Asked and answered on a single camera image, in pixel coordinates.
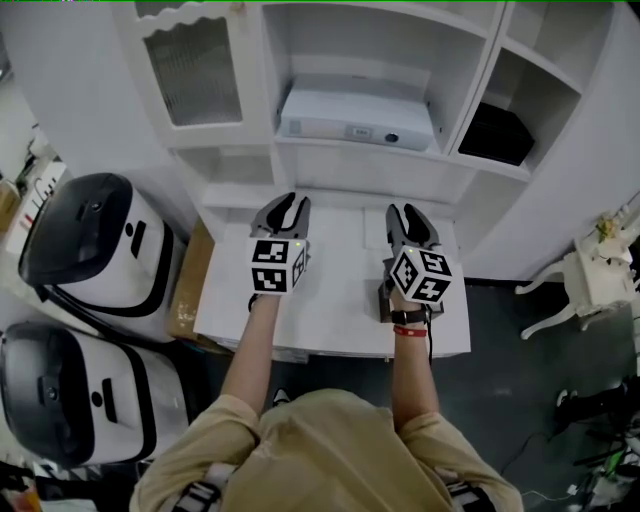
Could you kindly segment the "black storage box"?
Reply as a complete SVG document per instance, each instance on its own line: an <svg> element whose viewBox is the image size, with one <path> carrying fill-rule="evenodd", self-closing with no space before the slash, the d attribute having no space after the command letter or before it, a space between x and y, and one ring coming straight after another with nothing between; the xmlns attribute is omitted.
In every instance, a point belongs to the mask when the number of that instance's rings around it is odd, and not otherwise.
<svg viewBox="0 0 640 512"><path fill-rule="evenodd" d="M534 138L516 114L481 102L458 151L519 166L534 144Z"/></svg>

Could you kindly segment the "small brown cardboard box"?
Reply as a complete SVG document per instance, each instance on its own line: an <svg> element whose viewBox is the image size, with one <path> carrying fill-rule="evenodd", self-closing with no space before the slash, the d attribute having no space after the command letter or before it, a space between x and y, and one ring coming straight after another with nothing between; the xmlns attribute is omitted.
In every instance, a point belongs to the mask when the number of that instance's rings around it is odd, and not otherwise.
<svg viewBox="0 0 640 512"><path fill-rule="evenodd" d="M9 180L0 180L0 236L9 231L20 204L21 196L17 187Z"/></svg>

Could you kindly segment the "person's left forearm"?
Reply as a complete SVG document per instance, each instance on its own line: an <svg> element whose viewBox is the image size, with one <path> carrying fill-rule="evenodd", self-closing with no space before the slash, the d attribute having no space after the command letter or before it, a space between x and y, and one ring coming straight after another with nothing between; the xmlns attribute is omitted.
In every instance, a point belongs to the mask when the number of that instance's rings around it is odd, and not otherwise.
<svg viewBox="0 0 640 512"><path fill-rule="evenodd" d="M254 301L221 388L222 395L244 402L256 415L262 413L269 389L280 299L261 295Z"/></svg>

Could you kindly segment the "beige t-shirt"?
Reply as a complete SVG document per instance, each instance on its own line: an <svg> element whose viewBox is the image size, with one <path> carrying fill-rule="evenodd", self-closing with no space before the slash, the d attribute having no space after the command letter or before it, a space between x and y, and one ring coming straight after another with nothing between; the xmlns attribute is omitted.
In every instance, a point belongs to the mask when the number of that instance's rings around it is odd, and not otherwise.
<svg viewBox="0 0 640 512"><path fill-rule="evenodd" d="M321 390L256 415L223 395L137 483L131 512L524 512L520 493L437 413Z"/></svg>

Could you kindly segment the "small dark brown box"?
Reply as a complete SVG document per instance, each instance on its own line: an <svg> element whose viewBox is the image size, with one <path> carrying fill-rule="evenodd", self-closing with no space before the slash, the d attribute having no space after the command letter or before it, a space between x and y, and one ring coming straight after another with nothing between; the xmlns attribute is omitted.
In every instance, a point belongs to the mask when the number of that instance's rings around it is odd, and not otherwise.
<svg viewBox="0 0 640 512"><path fill-rule="evenodd" d="M381 323L392 323L391 312L396 310L391 300L391 292L394 288L395 285L391 278L384 280L378 288L379 316ZM442 304L431 305L416 302L416 305L419 306L419 309L427 311L428 320L426 324L429 324L435 317L444 313L444 306Z"/></svg>

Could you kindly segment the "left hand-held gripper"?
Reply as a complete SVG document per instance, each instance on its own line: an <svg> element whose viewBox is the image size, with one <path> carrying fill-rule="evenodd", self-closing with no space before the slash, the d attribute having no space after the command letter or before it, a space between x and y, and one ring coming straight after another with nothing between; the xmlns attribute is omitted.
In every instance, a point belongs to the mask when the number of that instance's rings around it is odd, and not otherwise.
<svg viewBox="0 0 640 512"><path fill-rule="evenodd" d="M284 230L286 239L261 238L282 230L294 200L294 192L276 197L257 212L250 224L247 261L255 294L290 294L307 270L309 242L306 238L311 213L311 200L307 196L300 201L292 224Z"/></svg>

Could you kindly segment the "white work table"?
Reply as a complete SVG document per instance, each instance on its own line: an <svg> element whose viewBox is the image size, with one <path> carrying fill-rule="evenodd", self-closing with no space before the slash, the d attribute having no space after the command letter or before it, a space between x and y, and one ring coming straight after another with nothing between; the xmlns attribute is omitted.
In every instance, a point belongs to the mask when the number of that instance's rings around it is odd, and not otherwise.
<svg viewBox="0 0 640 512"><path fill-rule="evenodd" d="M247 262L251 210L230 212L214 245L194 324L196 333L233 349L252 295ZM381 209L311 210L310 262L296 290L280 303L274 337L277 361L311 355L389 359L393 332L379 316L378 287L391 251Z"/></svg>

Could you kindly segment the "white box device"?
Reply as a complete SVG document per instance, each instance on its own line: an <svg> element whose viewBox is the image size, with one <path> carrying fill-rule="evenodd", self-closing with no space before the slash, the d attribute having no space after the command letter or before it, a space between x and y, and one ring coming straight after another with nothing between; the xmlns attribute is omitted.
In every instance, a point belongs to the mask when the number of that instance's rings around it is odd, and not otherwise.
<svg viewBox="0 0 640 512"><path fill-rule="evenodd" d="M293 81L279 133L425 151L434 130L419 90L382 79L306 74Z"/></svg>

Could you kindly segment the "white black mobile robot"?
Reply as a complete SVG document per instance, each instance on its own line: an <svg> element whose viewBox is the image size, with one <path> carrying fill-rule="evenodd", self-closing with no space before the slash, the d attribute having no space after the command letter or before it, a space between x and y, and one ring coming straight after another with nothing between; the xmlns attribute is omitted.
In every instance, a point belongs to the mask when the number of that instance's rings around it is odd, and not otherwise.
<svg viewBox="0 0 640 512"><path fill-rule="evenodd" d="M19 274L82 308L146 317L164 302L179 247L171 227L127 178L91 174L67 181L45 202Z"/></svg>
<svg viewBox="0 0 640 512"><path fill-rule="evenodd" d="M66 468L153 459L189 425L167 357L41 323L0 337L0 399L18 443Z"/></svg>

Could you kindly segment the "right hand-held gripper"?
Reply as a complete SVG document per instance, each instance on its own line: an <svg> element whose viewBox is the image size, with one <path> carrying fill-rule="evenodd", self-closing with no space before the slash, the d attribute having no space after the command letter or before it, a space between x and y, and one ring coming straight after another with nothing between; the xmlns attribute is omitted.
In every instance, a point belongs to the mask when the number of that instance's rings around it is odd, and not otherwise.
<svg viewBox="0 0 640 512"><path fill-rule="evenodd" d="M397 289L409 302L440 304L453 281L453 273L439 234L413 204L406 203L403 211L405 226L395 204L386 210L387 242L392 257L383 261L382 289L387 296ZM414 246L406 245L407 241Z"/></svg>

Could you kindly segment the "white glass cabinet door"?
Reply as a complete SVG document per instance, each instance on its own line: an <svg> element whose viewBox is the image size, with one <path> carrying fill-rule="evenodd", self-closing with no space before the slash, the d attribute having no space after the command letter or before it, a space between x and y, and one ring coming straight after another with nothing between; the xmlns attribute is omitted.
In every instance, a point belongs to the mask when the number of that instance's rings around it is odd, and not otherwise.
<svg viewBox="0 0 640 512"><path fill-rule="evenodd" d="M231 3L135 4L139 34L177 128L243 120L234 58L247 34L247 14L233 12Z"/></svg>

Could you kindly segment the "white carved side table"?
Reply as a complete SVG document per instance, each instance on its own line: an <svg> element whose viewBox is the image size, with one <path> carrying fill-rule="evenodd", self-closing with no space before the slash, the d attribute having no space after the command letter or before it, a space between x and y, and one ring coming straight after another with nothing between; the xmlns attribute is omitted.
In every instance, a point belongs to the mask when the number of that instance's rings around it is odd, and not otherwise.
<svg viewBox="0 0 640 512"><path fill-rule="evenodd" d="M528 294L555 274L562 276L568 304L560 312L525 328L520 333L522 340L573 317L579 319L580 330L584 332L640 296L639 282L634 280L635 273L628 262L589 256L579 249L542 269L526 286L517 286L515 294Z"/></svg>

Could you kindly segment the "white printed box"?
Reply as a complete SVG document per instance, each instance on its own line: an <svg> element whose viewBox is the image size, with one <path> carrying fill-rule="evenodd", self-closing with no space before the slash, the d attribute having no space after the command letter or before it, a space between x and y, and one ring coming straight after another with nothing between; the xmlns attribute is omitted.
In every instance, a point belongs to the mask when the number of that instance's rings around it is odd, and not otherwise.
<svg viewBox="0 0 640 512"><path fill-rule="evenodd" d="M44 202L70 178L67 166L61 161L38 163L32 176L33 178L28 183L27 192L3 239L4 250L16 257L20 256L27 236Z"/></svg>

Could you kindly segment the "person's right forearm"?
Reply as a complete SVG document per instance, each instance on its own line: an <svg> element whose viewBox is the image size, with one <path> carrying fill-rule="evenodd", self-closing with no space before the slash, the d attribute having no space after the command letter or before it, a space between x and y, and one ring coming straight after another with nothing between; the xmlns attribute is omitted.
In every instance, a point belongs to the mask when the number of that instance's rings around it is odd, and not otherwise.
<svg viewBox="0 0 640 512"><path fill-rule="evenodd" d="M396 291L392 293L396 310L418 310ZM410 324L408 328L427 329L427 324ZM392 370L392 414L394 426L401 430L408 422L425 414L439 413L440 404L429 359L431 344L426 338L402 337L394 333Z"/></svg>

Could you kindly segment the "small flower bouquet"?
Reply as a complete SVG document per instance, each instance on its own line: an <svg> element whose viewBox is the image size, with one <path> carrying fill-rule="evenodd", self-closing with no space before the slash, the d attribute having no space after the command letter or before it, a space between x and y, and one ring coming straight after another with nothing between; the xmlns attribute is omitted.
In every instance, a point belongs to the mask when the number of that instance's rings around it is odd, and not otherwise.
<svg viewBox="0 0 640 512"><path fill-rule="evenodd" d="M616 212L604 212L597 218L594 232L599 244L619 238L621 232L620 223L623 217L624 211L619 209Z"/></svg>

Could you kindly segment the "white desk with hutch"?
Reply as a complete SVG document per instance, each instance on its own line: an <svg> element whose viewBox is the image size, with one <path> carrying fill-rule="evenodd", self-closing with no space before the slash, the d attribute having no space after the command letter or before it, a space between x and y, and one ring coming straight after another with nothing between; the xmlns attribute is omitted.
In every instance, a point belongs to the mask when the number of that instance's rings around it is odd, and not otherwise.
<svg viewBox="0 0 640 512"><path fill-rule="evenodd" d="M494 233L534 188L592 98L620 10L610 2L244 2L234 58L243 120L171 124L133 0L112 8L133 85L159 143L215 239L233 210L286 192L320 206L383 208L415 200L450 221L471 278L535 268ZM425 151L279 133L299 75L347 75L420 91L434 130ZM461 154L481 102L513 112L535 144L519 165Z"/></svg>

